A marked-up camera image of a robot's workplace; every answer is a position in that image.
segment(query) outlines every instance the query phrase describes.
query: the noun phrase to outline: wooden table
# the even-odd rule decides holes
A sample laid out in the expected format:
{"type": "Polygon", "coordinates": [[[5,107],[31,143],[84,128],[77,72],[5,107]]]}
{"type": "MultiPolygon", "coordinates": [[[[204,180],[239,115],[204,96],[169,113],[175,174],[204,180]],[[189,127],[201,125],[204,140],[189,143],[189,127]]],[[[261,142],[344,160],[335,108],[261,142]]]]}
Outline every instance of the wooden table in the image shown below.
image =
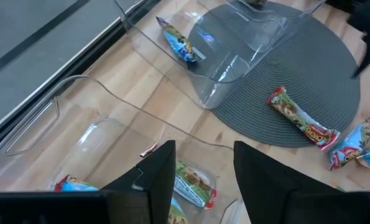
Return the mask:
{"type": "MultiPolygon", "coordinates": [[[[302,9],[305,0],[275,2],[302,9]]],[[[182,7],[186,7],[183,1],[181,4],[182,7]]],[[[168,10],[173,5],[174,3],[169,4],[166,8],[159,6],[159,10],[168,10]]],[[[346,23],[349,14],[325,4],[314,12],[313,16],[344,42],[358,63],[361,61],[365,44],[361,40],[362,33],[346,23]]],[[[105,83],[118,97],[202,140],[229,147],[233,146],[235,140],[244,141],[281,163],[324,183],[338,184],[345,190],[370,190],[370,170],[361,167],[356,161],[351,161],[339,170],[329,171],[326,154],[316,147],[271,146],[249,139],[227,127],[211,111],[198,107],[170,81],[150,67],[133,50],[128,39],[123,39],[111,47],[87,74],[105,83]]],[[[343,135],[368,117],[370,117],[370,67],[361,77],[359,110],[343,135]]],[[[247,222],[247,215],[243,213],[240,223],[247,222]]]]}
{"type": "MultiPolygon", "coordinates": [[[[303,9],[305,7],[305,1],[307,0],[276,0],[276,2],[286,4],[298,9],[303,9]]],[[[179,1],[179,0],[169,0],[162,1],[156,8],[150,12],[143,20],[140,21],[139,27],[147,29],[147,32],[154,34],[155,38],[160,35],[160,29],[156,26],[154,14],[161,14],[164,12],[174,12],[182,10],[184,8],[192,8],[192,4],[195,4],[195,0],[179,1]]],[[[206,10],[200,9],[198,11],[200,14],[206,13],[206,10]]],[[[360,39],[361,33],[350,27],[346,23],[346,18],[349,16],[347,13],[341,12],[337,9],[332,8],[329,5],[323,5],[320,7],[313,16],[320,22],[324,23],[329,29],[331,29],[349,48],[349,51],[355,57],[357,62],[360,62],[363,56],[364,43],[360,39]]],[[[154,62],[160,63],[161,67],[159,69],[164,70],[167,67],[167,62],[164,56],[158,52],[151,51],[153,55],[154,62]]],[[[113,94],[117,97],[130,102],[131,104],[142,108],[144,111],[178,127],[179,129],[194,135],[201,140],[210,142],[213,144],[220,144],[228,147],[233,146],[233,142],[244,141],[250,146],[266,153],[268,156],[280,161],[281,163],[290,166],[314,179],[320,180],[326,184],[338,184],[345,190],[370,190],[370,170],[361,167],[356,163],[356,161],[351,161],[345,167],[329,171],[328,159],[325,153],[319,151],[316,147],[306,147],[306,148],[285,148],[270,146],[268,144],[263,144],[257,142],[253,139],[249,139],[242,134],[237,133],[231,128],[227,127],[221,121],[219,121],[211,111],[204,110],[197,106],[189,97],[184,95],[176,86],[173,85],[166,77],[164,77],[155,67],[148,63],[145,58],[141,57],[139,53],[134,50],[131,39],[128,36],[123,37],[121,40],[117,41],[101,58],[99,58],[85,73],[103,83],[113,94]]],[[[87,86],[76,87],[79,90],[85,90],[87,86]]],[[[78,100],[75,94],[76,90],[70,90],[67,93],[67,98],[71,100],[78,100]]],[[[95,103],[103,105],[106,108],[112,108],[110,102],[107,98],[103,98],[104,95],[95,97],[95,93],[88,92],[88,95],[83,96],[82,103],[95,103]]],[[[125,108],[111,109],[116,114],[124,114],[125,108]]],[[[21,164],[26,165],[11,165],[9,178],[15,177],[15,181],[10,182],[8,179],[5,181],[1,177],[4,172],[8,169],[2,167],[4,163],[0,163],[0,190],[6,189],[27,189],[30,185],[32,188],[38,185],[42,188],[42,182],[50,178],[51,173],[46,172],[47,169],[58,166],[56,161],[64,160],[65,155],[67,155],[66,148],[70,148],[76,144],[78,138],[83,134],[84,130],[88,127],[89,123],[85,122],[87,119],[93,119],[104,111],[86,111],[86,113],[78,116],[80,111],[76,106],[70,108],[61,108],[62,111],[68,111],[65,113],[66,117],[62,121],[63,124],[67,124],[65,127],[59,126],[53,131],[53,139],[42,140],[42,153],[41,154],[31,154],[27,159],[18,158],[21,160],[21,164]]],[[[350,124],[348,129],[344,132],[344,136],[358,123],[370,116],[370,67],[364,72],[361,77],[361,101],[359,105],[358,113],[354,121],[350,124]]],[[[125,117],[126,119],[132,120],[133,117],[125,117]]],[[[33,129],[29,131],[28,136],[24,136],[24,139],[32,139],[31,137],[34,133],[41,133],[41,126],[45,126],[51,120],[53,120],[53,113],[47,113],[42,117],[40,123],[35,124],[33,129]]],[[[146,130],[150,134],[153,134],[153,129],[146,130]]],[[[22,141],[21,147],[28,146],[29,141],[22,141]]],[[[76,162],[73,163],[71,168],[79,168],[82,171],[84,178],[90,176],[90,170],[92,170],[92,175],[98,178],[105,178],[106,176],[116,176],[109,172],[111,170],[112,164],[109,165],[99,164],[97,169],[92,167],[83,166],[81,163],[84,159],[99,160],[104,155],[102,153],[95,152],[91,154],[93,158],[89,157],[75,157],[76,162]]],[[[117,161],[123,170],[127,170],[133,166],[133,162],[140,160],[139,152],[130,152],[126,154],[127,157],[121,155],[120,160],[117,161]]],[[[214,161],[210,158],[198,158],[216,164],[226,164],[230,165],[233,160],[232,155],[223,154],[220,157],[220,161],[214,161]]],[[[107,157],[106,160],[112,160],[115,157],[107,157]]],[[[12,161],[8,159],[3,159],[6,164],[12,164],[12,161]]],[[[230,170],[228,180],[234,180],[234,172],[230,170]]],[[[249,223],[247,213],[243,207],[239,223],[249,223]]]]}

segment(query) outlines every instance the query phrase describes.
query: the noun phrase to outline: gray round placemat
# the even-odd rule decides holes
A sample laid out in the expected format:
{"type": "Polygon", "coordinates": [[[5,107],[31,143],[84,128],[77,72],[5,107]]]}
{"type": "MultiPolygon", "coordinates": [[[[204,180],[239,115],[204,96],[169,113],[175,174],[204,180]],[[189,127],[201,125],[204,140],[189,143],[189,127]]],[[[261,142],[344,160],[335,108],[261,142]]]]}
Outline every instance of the gray round placemat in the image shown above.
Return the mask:
{"type": "MultiPolygon", "coordinates": [[[[272,2],[265,7],[284,13],[296,11],[272,2]]],[[[206,59],[190,70],[208,75],[208,64],[219,62],[226,54],[224,50],[208,52],[200,44],[200,28],[225,43],[226,49],[243,50],[240,55],[244,58],[252,55],[239,38],[225,32],[226,26],[238,30],[240,38],[247,38],[250,32],[241,26],[244,21],[236,22],[241,18],[228,17],[227,10],[226,5],[211,10],[192,29],[189,40],[206,53],[206,59]]],[[[343,131],[359,105],[360,83],[350,78],[355,68],[356,62],[342,41],[311,17],[295,36],[255,66],[212,112],[229,127],[260,142],[283,147],[311,146],[313,143],[294,124],[266,103],[268,97],[283,85],[299,107],[316,121],[326,128],[343,131]]]]}

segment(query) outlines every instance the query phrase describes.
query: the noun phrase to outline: clear acrylic container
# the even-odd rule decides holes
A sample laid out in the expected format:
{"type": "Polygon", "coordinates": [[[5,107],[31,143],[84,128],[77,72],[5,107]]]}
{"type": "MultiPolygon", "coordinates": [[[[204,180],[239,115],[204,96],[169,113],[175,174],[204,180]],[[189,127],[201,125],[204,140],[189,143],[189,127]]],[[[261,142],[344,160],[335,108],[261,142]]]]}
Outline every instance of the clear acrylic container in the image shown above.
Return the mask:
{"type": "Polygon", "coordinates": [[[136,51],[194,102],[213,109],[324,2],[305,0],[294,6],[301,11],[282,12],[269,1],[256,8],[243,0],[139,0],[136,6],[146,15],[123,11],[123,21],[136,51]],[[156,16],[190,41],[196,62],[173,52],[156,16]]]}
{"type": "Polygon", "coordinates": [[[167,140],[176,140],[177,159],[207,174],[218,192],[211,210],[175,194],[188,219],[236,223],[242,200],[232,149],[190,136],[83,75],[59,83],[0,143],[0,192],[49,191],[68,174],[102,188],[167,140]]]}

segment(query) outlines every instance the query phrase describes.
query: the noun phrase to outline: red and green wrapper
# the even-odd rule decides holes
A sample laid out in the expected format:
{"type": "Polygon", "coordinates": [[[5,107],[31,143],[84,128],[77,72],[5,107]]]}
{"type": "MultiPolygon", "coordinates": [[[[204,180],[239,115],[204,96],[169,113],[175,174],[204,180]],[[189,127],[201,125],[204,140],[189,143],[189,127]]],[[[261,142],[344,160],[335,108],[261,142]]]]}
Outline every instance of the red and green wrapper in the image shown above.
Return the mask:
{"type": "Polygon", "coordinates": [[[284,86],[276,89],[267,103],[295,124],[320,150],[332,146],[340,136],[340,132],[327,129],[311,118],[288,96],[284,86]]]}
{"type": "Polygon", "coordinates": [[[211,209],[216,197],[216,190],[211,187],[209,180],[194,168],[177,161],[175,168],[174,191],[204,209],[211,209]]]}

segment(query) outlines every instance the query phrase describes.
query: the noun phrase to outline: gray floor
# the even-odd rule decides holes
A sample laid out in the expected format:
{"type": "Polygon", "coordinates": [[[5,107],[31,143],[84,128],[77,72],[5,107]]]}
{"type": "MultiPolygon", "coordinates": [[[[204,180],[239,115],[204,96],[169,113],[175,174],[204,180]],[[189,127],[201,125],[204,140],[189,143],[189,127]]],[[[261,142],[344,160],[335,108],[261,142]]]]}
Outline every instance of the gray floor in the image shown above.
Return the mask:
{"type": "MultiPolygon", "coordinates": [[[[0,57],[76,0],[0,0],[0,57]]],[[[135,0],[119,0],[124,10],[135,0]]],[[[0,70],[0,120],[120,16],[114,0],[91,0],[0,70]]]]}

